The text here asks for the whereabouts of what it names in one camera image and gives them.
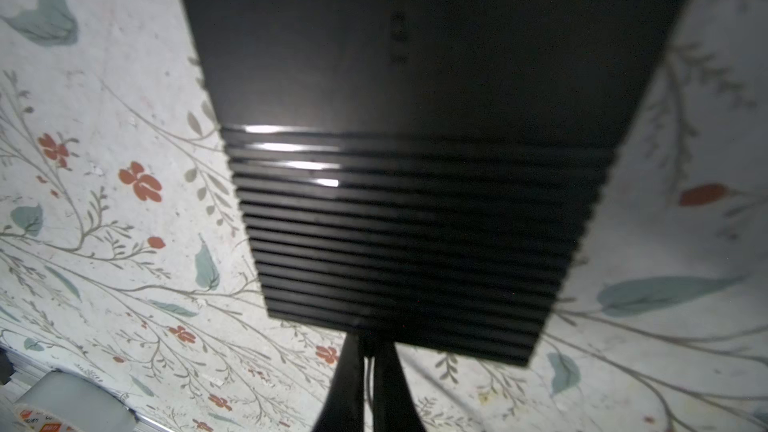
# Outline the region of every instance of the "orange flower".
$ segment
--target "orange flower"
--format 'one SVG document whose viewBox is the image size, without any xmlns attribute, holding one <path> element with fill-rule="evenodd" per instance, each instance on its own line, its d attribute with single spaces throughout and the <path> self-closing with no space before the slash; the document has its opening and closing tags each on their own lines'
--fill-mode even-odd
<svg viewBox="0 0 768 432">
<path fill-rule="evenodd" d="M 65 157 L 69 157 L 69 150 L 67 150 L 66 145 L 57 144 L 49 134 L 39 137 L 38 144 L 43 148 L 43 153 L 47 158 L 58 161 L 59 167 L 64 168 L 67 166 L 67 159 Z"/>
<path fill-rule="evenodd" d="M 150 199 L 155 202 L 162 201 L 162 197 L 158 194 L 158 190 L 162 190 L 155 177 L 144 173 L 144 168 L 138 162 L 131 162 L 130 168 L 121 168 L 118 174 L 123 184 L 129 186 L 134 185 L 134 194 L 136 194 L 142 201 Z"/>
<path fill-rule="evenodd" d="M 336 350 L 333 347 L 325 348 L 318 345 L 316 349 L 317 352 L 315 354 L 317 354 L 317 357 L 328 362 L 328 364 L 334 364 L 339 360 L 339 356 L 336 355 Z"/>
<path fill-rule="evenodd" d="M 730 190 L 719 183 L 704 184 L 684 190 L 677 205 L 680 207 L 705 206 L 727 196 Z"/>
<path fill-rule="evenodd" d="M 197 337 L 195 337 L 192 332 L 187 331 L 187 329 L 180 325 L 176 328 L 168 327 L 168 331 L 175 335 L 176 338 L 182 342 L 189 342 L 190 344 L 194 344 L 195 339 L 197 339 Z"/>
<path fill-rule="evenodd" d="M 214 429 L 210 428 L 210 426 L 205 422 L 198 422 L 195 419 L 192 419 L 192 421 L 196 423 L 198 429 L 206 430 L 206 432 L 214 432 Z"/>
<path fill-rule="evenodd" d="M 160 237 L 149 237 L 147 239 L 147 244 L 149 244 L 152 248 L 163 248 L 165 247 L 165 242 L 163 242 L 163 239 Z"/>
<path fill-rule="evenodd" d="M 211 402 L 216 404 L 216 407 L 218 407 L 218 408 L 227 409 L 230 412 L 232 411 L 232 407 L 230 407 L 229 405 L 226 404 L 227 403 L 227 399 L 223 399 L 221 397 L 216 397 L 215 395 L 211 394 L 208 397 L 208 400 L 210 400 Z"/>
</svg>

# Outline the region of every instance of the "wallpaper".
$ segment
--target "wallpaper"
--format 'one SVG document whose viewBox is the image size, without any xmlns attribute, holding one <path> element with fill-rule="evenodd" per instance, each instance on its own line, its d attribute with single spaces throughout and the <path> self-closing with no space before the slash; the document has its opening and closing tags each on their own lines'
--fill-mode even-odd
<svg viewBox="0 0 768 432">
<path fill-rule="evenodd" d="M 0 343 L 179 431 L 309 430 L 179 0 L 0 0 Z M 689 0 L 529 368 L 398 348 L 429 430 L 768 427 L 768 0 Z"/>
</svg>

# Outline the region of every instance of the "ribbed panel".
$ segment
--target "ribbed panel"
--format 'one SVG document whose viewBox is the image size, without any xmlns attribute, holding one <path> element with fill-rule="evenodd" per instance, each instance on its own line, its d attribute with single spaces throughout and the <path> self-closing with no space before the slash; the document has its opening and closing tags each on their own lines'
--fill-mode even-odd
<svg viewBox="0 0 768 432">
<path fill-rule="evenodd" d="M 527 362 L 613 159 L 503 141 L 222 133 L 272 317 L 510 364 Z"/>
</svg>

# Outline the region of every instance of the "tape roll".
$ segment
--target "tape roll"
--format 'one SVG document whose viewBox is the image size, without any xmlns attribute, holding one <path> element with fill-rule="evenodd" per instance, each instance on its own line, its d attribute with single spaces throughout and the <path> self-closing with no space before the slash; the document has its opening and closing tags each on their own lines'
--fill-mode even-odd
<svg viewBox="0 0 768 432">
<path fill-rule="evenodd" d="M 35 432 L 131 432 L 136 418 L 120 400 L 63 372 L 40 379 L 14 404 Z"/>
</svg>

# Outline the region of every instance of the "wall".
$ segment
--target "wall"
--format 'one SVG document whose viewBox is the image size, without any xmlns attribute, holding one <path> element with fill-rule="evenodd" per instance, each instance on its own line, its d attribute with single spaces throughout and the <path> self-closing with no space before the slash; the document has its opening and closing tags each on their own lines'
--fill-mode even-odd
<svg viewBox="0 0 768 432">
<path fill-rule="evenodd" d="M 768 425 L 766 0 L 690 0 L 528 369 L 400 347 L 430 430 Z M 308 430 L 179 0 L 0 0 L 0 342 L 176 430 Z"/>
</svg>

